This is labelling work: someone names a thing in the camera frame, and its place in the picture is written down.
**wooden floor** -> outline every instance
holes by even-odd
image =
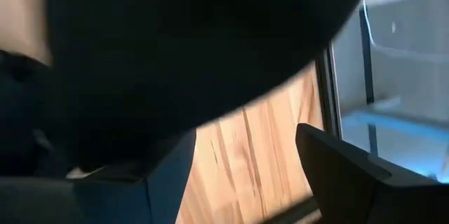
[[[257,223],[310,195],[295,146],[299,122],[322,127],[313,67],[202,126],[177,223]]]

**glass pane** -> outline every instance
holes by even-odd
[[[449,0],[362,0],[333,55],[343,140],[449,182]]]

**wood grain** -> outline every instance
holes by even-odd
[[[323,126],[314,67],[199,128],[177,223],[258,223],[310,195],[295,144],[300,122]]]

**wooden wall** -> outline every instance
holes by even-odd
[[[314,67],[199,128],[177,223],[257,223],[310,195],[295,145],[299,122],[322,127]]]

